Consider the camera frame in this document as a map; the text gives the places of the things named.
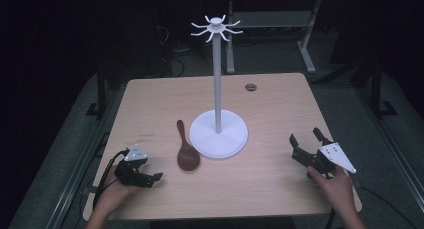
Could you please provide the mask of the white hook stand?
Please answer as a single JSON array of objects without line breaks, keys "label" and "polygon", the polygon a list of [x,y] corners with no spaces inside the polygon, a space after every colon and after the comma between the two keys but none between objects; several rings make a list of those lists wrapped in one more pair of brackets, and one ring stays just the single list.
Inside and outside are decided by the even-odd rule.
[{"label": "white hook stand", "polygon": [[206,16],[205,20],[205,25],[193,23],[201,32],[192,33],[192,36],[209,34],[206,42],[212,44],[214,109],[205,111],[194,119],[189,137],[201,155],[212,159],[225,159],[239,153],[245,147],[249,136],[244,119],[235,112],[222,108],[221,42],[229,42],[226,32],[233,35],[241,34],[241,31],[231,30],[239,21],[228,24],[225,22],[225,15],[213,18]]}]

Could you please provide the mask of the person's left hand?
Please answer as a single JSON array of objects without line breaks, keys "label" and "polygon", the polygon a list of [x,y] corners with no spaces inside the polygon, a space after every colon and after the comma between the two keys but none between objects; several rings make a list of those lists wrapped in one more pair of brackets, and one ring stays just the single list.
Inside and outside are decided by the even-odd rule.
[{"label": "person's left hand", "polygon": [[92,217],[108,218],[111,213],[128,198],[140,190],[139,187],[123,185],[115,175],[116,166],[112,166],[105,180],[105,188],[97,200]]}]

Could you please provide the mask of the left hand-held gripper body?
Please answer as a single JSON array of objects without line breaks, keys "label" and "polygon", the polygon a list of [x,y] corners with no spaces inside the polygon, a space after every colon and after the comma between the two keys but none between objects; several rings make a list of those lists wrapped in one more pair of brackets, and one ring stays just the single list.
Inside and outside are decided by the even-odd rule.
[{"label": "left hand-held gripper body", "polygon": [[147,160],[147,154],[137,144],[134,144],[125,152],[125,157],[118,163],[114,174],[123,185],[145,188],[144,182],[153,181],[151,175],[139,171],[139,168]]}]

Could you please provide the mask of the brown wooden spoon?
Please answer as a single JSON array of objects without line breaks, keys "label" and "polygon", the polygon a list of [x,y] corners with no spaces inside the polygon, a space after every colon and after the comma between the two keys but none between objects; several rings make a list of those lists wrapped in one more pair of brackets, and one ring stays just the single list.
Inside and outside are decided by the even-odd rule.
[{"label": "brown wooden spoon", "polygon": [[177,155],[178,166],[184,171],[194,171],[200,165],[200,154],[186,140],[185,126],[182,120],[177,121],[177,129],[181,137],[181,148]]}]

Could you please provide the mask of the person's right hand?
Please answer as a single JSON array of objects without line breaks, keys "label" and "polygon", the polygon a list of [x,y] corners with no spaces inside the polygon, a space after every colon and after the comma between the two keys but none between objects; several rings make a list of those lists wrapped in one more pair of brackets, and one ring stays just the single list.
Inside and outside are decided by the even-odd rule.
[{"label": "person's right hand", "polygon": [[335,167],[332,179],[326,179],[312,166],[307,170],[337,214],[348,215],[356,211],[352,180],[340,166]]}]

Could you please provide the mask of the black metal stand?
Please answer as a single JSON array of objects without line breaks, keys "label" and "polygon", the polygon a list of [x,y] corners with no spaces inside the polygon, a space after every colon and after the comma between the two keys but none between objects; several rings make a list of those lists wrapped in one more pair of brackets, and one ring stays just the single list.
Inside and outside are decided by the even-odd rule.
[{"label": "black metal stand", "polygon": [[367,63],[366,85],[369,87],[369,103],[373,114],[382,119],[385,116],[397,116],[398,113],[387,100],[381,99],[382,69],[377,59],[370,59]]},{"label": "black metal stand", "polygon": [[97,101],[91,103],[86,116],[95,116],[100,120],[106,111],[106,80],[102,70],[98,70],[96,73],[97,82]]}]

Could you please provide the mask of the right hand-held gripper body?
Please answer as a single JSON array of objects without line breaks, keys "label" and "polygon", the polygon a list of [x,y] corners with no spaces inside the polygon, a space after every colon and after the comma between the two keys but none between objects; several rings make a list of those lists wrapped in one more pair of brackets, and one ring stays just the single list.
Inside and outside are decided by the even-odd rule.
[{"label": "right hand-held gripper body", "polygon": [[292,158],[301,165],[315,168],[320,174],[333,171],[336,166],[355,174],[356,168],[351,163],[343,149],[338,143],[321,146],[315,154],[311,154],[299,147],[297,143],[292,144]]}]

